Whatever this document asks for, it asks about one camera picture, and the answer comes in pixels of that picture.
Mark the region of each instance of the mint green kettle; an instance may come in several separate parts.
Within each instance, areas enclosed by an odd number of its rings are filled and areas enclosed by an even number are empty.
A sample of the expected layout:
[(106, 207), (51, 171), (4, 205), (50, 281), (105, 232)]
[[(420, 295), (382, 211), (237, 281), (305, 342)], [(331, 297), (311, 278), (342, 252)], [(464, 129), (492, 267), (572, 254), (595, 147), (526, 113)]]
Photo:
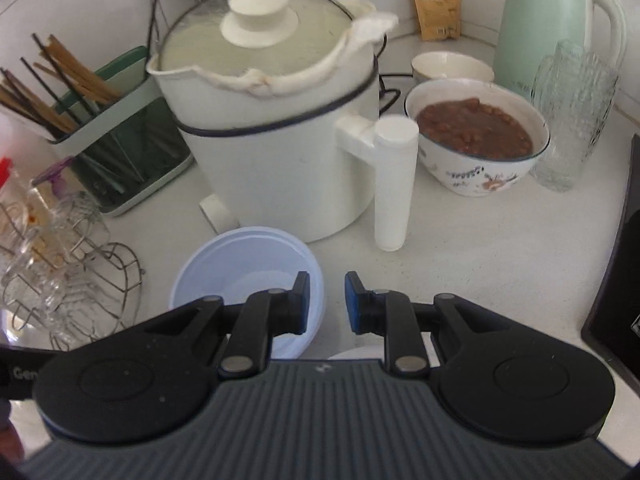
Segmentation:
[(526, 98), (543, 57), (561, 40), (591, 46), (593, 6), (609, 16), (608, 63), (619, 69), (626, 49), (626, 19), (620, 0), (506, 0), (495, 50), (495, 82)]

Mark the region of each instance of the white electric pot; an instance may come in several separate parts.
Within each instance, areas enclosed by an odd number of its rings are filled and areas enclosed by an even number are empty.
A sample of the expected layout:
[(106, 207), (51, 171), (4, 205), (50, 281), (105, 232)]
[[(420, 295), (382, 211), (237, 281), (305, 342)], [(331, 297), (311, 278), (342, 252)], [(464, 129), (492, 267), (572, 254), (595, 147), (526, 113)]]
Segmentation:
[(418, 127), (378, 120), (372, 49), (396, 23), (332, 0), (207, 0), (178, 20), (148, 71), (219, 210), (310, 242), (375, 195), (376, 243), (402, 246)]

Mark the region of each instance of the pot lid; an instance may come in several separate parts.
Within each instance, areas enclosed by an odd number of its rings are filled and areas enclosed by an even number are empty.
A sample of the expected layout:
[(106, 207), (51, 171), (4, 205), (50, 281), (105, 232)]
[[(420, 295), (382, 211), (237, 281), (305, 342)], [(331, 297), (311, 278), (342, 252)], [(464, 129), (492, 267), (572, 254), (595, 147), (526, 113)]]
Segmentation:
[(287, 75), (319, 62), (350, 27), (349, 13), (332, 0), (206, 0), (173, 26), (158, 67)]

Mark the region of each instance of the lid knob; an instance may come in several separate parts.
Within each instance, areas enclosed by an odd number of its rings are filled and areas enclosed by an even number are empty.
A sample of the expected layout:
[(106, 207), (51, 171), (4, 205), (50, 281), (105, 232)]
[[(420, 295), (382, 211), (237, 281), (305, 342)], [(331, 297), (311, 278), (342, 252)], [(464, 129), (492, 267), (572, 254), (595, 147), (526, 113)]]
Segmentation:
[(236, 46), (265, 48), (286, 40), (298, 28), (289, 0), (229, 0), (220, 23), (222, 36)]

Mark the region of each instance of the red lid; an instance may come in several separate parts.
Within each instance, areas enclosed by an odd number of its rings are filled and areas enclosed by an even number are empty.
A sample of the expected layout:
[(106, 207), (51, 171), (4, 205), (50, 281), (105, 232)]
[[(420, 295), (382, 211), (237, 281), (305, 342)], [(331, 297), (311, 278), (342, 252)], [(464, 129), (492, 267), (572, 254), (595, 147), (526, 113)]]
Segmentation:
[(7, 156), (4, 156), (0, 160), (0, 187), (4, 186), (4, 183), (11, 174), (10, 170), (14, 162)]

